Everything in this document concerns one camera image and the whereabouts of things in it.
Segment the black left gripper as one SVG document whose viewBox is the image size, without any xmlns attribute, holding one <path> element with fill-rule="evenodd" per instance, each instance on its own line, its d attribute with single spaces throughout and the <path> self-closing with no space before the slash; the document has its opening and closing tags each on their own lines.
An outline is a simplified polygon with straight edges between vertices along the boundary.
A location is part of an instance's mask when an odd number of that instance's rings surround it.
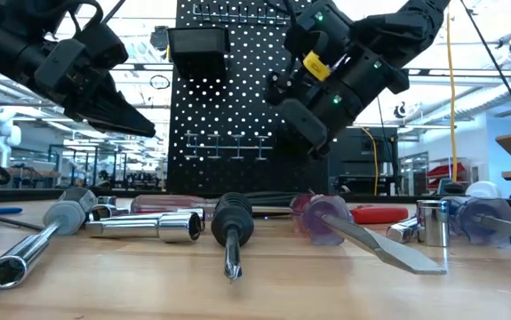
<svg viewBox="0 0 511 320">
<path fill-rule="evenodd" d="M 110 70 L 125 62 L 123 42 L 106 24 L 59 41 L 34 73 L 43 95 L 99 132 L 152 138 L 155 125 L 116 90 Z"/>
</svg>

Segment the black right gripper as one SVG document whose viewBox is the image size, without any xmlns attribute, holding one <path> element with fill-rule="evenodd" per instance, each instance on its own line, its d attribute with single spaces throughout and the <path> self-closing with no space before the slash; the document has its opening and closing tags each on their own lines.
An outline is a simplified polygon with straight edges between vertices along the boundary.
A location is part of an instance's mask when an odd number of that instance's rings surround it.
<svg viewBox="0 0 511 320">
<path fill-rule="evenodd" d="M 267 76 L 265 100 L 283 118 L 275 134 L 274 156 L 323 159 L 331 143 L 380 94 L 380 60 L 349 60 L 324 82 L 310 74 Z"/>
</svg>

